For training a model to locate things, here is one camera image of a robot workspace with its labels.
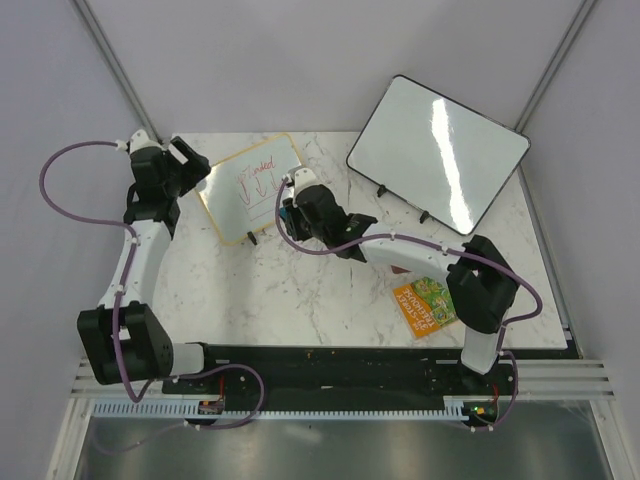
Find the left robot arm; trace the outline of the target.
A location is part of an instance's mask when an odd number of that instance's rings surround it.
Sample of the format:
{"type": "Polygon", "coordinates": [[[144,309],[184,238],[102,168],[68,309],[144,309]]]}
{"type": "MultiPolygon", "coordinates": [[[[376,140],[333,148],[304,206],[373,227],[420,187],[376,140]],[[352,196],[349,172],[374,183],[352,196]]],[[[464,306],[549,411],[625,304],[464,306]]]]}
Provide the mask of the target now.
{"type": "Polygon", "coordinates": [[[134,182],[123,216],[125,242],[97,307],[78,316],[83,347],[101,385],[184,375],[196,392],[211,392],[220,371],[204,360],[203,344],[173,342],[152,307],[181,214],[178,200],[209,175],[209,161],[180,137],[162,146],[143,129],[132,135],[127,152],[134,182]]]}

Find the black framed large whiteboard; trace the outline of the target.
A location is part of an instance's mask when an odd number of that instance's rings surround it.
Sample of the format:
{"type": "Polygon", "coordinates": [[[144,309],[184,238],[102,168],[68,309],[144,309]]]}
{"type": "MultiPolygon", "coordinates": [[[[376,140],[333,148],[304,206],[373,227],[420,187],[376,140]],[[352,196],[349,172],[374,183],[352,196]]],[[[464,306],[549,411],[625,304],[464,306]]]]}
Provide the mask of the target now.
{"type": "Polygon", "coordinates": [[[530,147],[525,135],[396,75],[346,164],[381,191],[469,235],[530,147]]]}

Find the yellow framed small whiteboard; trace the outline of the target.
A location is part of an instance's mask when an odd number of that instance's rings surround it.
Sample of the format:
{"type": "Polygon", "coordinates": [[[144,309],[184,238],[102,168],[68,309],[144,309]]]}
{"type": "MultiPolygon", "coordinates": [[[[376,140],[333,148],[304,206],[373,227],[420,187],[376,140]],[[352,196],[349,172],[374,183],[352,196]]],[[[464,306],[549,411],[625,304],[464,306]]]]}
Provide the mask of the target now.
{"type": "Polygon", "coordinates": [[[232,246],[271,226],[282,177],[303,164],[291,136],[280,133],[212,166],[199,198],[220,241],[232,246]]]}

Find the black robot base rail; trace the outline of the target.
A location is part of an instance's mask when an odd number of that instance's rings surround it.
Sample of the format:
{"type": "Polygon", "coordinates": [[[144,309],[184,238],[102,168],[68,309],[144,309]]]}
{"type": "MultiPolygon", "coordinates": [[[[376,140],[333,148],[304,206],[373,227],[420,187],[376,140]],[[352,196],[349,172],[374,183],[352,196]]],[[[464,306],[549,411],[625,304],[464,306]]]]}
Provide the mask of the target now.
{"type": "Polygon", "coordinates": [[[208,345],[205,367],[224,372],[166,381],[165,394],[221,394],[234,408],[253,405],[266,388],[267,410],[435,408],[445,396],[508,397],[515,375],[496,362],[482,376],[457,349],[208,345]]]}

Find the red power cube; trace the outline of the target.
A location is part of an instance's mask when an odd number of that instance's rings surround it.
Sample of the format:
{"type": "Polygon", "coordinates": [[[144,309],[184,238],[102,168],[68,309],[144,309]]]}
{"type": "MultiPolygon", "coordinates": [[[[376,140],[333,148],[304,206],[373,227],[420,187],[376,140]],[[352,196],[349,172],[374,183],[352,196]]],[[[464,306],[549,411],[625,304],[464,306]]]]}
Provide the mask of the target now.
{"type": "Polygon", "coordinates": [[[394,265],[391,266],[391,271],[394,274],[404,274],[404,273],[409,273],[410,272],[410,270],[406,270],[404,268],[401,268],[401,267],[398,267],[398,266],[394,266],[394,265]]]}

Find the orange treehouse book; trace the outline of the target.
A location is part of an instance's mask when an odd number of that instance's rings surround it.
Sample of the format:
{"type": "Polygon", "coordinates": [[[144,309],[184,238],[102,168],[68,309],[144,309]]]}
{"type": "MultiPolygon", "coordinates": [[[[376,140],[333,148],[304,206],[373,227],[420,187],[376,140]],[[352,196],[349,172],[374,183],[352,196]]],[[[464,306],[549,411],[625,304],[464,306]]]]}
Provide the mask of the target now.
{"type": "Polygon", "coordinates": [[[448,289],[429,277],[398,286],[392,290],[392,295],[416,339],[458,321],[448,289]]]}

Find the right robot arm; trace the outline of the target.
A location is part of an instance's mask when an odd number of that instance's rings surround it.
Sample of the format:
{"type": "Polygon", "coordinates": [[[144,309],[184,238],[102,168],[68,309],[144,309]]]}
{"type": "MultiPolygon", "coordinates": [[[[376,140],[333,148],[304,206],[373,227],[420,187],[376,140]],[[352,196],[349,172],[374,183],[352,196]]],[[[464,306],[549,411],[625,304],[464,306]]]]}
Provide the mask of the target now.
{"type": "Polygon", "coordinates": [[[458,381],[467,392],[483,392],[494,381],[501,349],[500,329],[518,290],[514,272],[493,243],[482,236],[448,246],[392,231],[376,218],[347,214],[324,185],[276,197],[276,226],[284,240],[309,255],[396,267],[446,287],[456,317],[465,325],[458,381]]]}

